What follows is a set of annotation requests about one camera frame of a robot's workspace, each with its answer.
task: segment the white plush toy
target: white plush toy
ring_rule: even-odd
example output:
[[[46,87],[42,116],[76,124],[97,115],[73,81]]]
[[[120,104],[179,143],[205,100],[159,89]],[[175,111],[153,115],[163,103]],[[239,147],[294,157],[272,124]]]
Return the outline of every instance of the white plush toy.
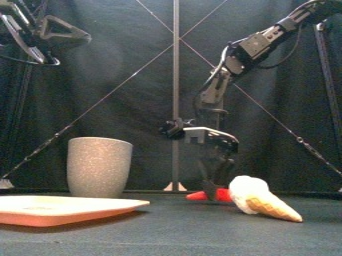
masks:
[[[275,218],[302,222],[298,212],[270,192],[267,183],[250,176],[238,176],[229,183],[229,196],[247,214],[262,213]]]

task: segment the gray cup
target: gray cup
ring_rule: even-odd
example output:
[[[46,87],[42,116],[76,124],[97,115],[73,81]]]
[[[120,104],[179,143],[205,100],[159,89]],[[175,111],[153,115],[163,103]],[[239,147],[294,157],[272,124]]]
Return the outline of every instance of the gray cup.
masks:
[[[79,137],[68,142],[67,181],[76,197],[119,198],[125,187],[132,144],[109,138]]]

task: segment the tray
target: tray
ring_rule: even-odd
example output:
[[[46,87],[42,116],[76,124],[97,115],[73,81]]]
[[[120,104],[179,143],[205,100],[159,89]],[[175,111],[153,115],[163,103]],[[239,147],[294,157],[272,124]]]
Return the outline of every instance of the tray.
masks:
[[[0,223],[58,226],[135,211],[148,201],[62,196],[0,196]]]

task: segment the waffle cone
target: waffle cone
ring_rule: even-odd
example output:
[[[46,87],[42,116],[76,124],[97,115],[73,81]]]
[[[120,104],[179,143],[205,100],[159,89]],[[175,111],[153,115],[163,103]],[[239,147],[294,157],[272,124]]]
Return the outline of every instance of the waffle cone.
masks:
[[[274,218],[302,222],[298,212],[270,192],[267,196],[251,195],[246,199],[251,210]]]

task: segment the black backdrop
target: black backdrop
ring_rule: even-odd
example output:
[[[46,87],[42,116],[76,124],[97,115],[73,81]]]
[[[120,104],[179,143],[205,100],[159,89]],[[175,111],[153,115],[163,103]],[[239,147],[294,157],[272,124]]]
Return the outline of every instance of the black backdrop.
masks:
[[[179,116],[183,118],[193,117],[192,97],[208,78],[208,62],[217,64],[228,41],[270,27],[303,3],[295,0],[223,2],[180,0],[179,34],[181,36],[191,30],[183,40],[207,60],[180,42]],[[209,14],[219,4],[221,6]],[[133,144],[127,189],[160,190],[173,179],[172,142],[157,134],[159,126],[172,119],[172,33],[165,28],[173,26],[172,11],[171,0],[49,2],[48,14],[84,29],[92,35],[92,42],[56,53],[61,61],[57,68],[34,67],[30,70],[1,62],[1,165],[10,169],[104,95],[115,92],[10,175],[17,187],[67,188],[67,143],[77,136],[109,137]],[[328,37],[338,100],[339,18],[331,19]],[[280,60],[294,41],[291,38],[276,49],[267,64]],[[24,79],[24,74],[29,75],[29,80]],[[24,85],[28,90],[20,97]],[[291,59],[275,69],[252,70],[238,85],[340,168],[336,144],[340,135],[334,132],[311,26],[303,31]],[[13,106],[20,104],[22,112],[17,113]],[[225,132],[240,141],[229,179],[242,174],[260,177],[276,191],[336,191],[340,188],[340,177],[235,86],[227,90],[225,109],[229,112]],[[176,177],[187,189],[200,189],[197,146],[180,141],[179,147]]]

